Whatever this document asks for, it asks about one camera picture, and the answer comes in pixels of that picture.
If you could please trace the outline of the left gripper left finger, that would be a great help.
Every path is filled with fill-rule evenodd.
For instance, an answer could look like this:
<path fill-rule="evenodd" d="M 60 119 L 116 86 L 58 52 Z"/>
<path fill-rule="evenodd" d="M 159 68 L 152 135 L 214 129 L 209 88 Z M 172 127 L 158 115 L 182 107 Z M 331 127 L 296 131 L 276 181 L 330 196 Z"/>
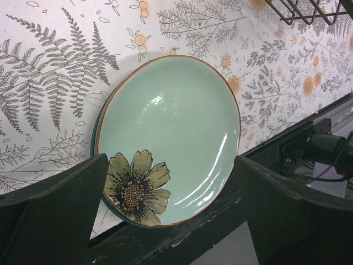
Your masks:
<path fill-rule="evenodd" d="M 1 264 L 82 264 L 107 171 L 99 154 L 1 195 Z"/>

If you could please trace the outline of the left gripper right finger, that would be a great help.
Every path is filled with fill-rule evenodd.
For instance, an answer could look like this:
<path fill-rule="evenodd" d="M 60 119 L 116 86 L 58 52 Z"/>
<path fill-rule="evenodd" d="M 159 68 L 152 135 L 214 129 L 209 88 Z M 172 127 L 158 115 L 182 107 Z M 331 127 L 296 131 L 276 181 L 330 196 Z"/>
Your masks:
<path fill-rule="evenodd" d="M 352 201 L 244 157 L 236 183 L 259 264 L 352 264 Z"/>

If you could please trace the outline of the green flower deep plate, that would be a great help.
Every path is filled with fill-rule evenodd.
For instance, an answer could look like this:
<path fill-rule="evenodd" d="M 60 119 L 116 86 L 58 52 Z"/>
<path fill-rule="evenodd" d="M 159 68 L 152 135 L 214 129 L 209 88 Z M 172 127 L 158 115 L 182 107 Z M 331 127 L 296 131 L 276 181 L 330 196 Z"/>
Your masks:
<path fill-rule="evenodd" d="M 226 79 L 203 60 L 162 56 L 133 71 L 102 107 L 95 155 L 103 189 L 124 217 L 179 225 L 205 211 L 230 178 L 240 111 Z"/>

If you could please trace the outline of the black wire dish rack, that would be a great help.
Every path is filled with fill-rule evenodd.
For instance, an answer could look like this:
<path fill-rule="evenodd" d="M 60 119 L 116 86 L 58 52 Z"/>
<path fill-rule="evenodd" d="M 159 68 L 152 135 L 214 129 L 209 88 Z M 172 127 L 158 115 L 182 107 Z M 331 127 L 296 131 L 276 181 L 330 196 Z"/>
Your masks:
<path fill-rule="evenodd" d="M 311 9 L 311 14 L 305 14 L 299 6 L 300 1 L 284 1 L 280 3 L 285 7 L 289 16 L 285 16 L 274 4 L 273 1 L 266 0 L 265 3 L 280 17 L 280 20 L 287 25 L 292 25 L 295 20 L 301 20 L 306 25 L 312 25 L 317 18 L 323 19 L 326 24 L 332 26 L 336 23 L 339 16 L 349 15 L 352 19 L 352 1 L 339 0 L 337 6 L 334 6 L 334 11 L 327 13 L 323 8 L 322 1 L 309 1 L 308 6 Z"/>

